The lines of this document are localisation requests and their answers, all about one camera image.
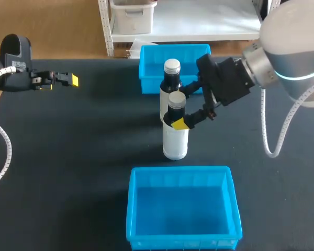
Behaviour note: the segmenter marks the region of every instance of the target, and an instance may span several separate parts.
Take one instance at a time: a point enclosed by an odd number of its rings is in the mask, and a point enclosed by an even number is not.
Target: dark bottle
[[[182,86],[180,80],[180,62],[177,59],[169,59],[164,63],[164,80],[160,87],[160,118],[163,121],[164,115],[167,112],[167,103],[169,94],[179,90]]]

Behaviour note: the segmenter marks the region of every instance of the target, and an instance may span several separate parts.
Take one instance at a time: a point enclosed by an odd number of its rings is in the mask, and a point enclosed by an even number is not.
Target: white container
[[[151,33],[153,10],[157,5],[152,0],[110,0],[116,15],[120,34]]]

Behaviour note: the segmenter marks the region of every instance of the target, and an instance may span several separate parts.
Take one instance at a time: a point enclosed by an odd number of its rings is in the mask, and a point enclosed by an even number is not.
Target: storage box
[[[151,0],[110,0],[120,34],[150,33],[157,2]]]
[[[208,44],[165,44],[142,46],[139,77],[143,94],[159,94],[164,79],[164,63],[168,59],[178,59],[181,63],[181,81],[188,85],[198,80],[196,60],[211,54]]]
[[[228,167],[132,170],[127,209],[132,250],[235,249],[241,238]]]

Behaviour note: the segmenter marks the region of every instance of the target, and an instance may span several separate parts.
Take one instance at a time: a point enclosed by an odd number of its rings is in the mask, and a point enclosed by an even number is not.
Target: white cable
[[[297,112],[297,110],[299,109],[299,107],[302,105],[303,102],[305,102],[305,100],[307,98],[309,98],[309,96],[311,96],[314,93],[314,85],[307,89],[307,91],[304,92],[304,94],[302,94],[300,96],[300,98],[294,103],[294,105],[292,106],[291,110],[289,111],[289,113],[287,114],[287,117],[283,123],[283,127],[282,130],[280,132],[279,138],[278,138],[278,142],[276,145],[276,149],[275,151],[272,153],[270,151],[270,148],[268,146],[268,142],[267,142],[267,134],[266,134],[266,119],[265,119],[265,100],[266,100],[266,92],[265,89],[262,89],[262,98],[261,98],[261,119],[262,119],[262,134],[263,134],[263,143],[264,143],[264,149],[265,149],[265,153],[270,157],[270,158],[275,158],[279,155],[283,143],[284,143],[284,139],[285,139],[285,135],[286,132],[288,130],[289,124],[292,121],[293,116],[295,115],[295,113]]]
[[[14,66],[3,68],[0,70],[0,77],[2,75],[7,74],[7,73],[15,73],[16,71],[17,71],[17,69]],[[10,139],[9,139],[7,133],[4,131],[4,129],[1,128],[1,126],[0,126],[0,134],[4,138],[6,145],[7,145],[7,159],[6,159],[6,163],[4,165],[4,168],[0,172],[0,180],[1,180],[9,168],[10,161],[12,159],[13,149],[12,149],[12,143],[10,142]]]

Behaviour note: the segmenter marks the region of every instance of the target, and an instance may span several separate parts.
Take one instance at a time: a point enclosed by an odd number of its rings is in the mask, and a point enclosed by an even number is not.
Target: white shelf post
[[[114,45],[111,37],[111,28],[108,17],[108,0],[98,0],[101,23],[103,25],[105,44],[108,56],[114,56]]]

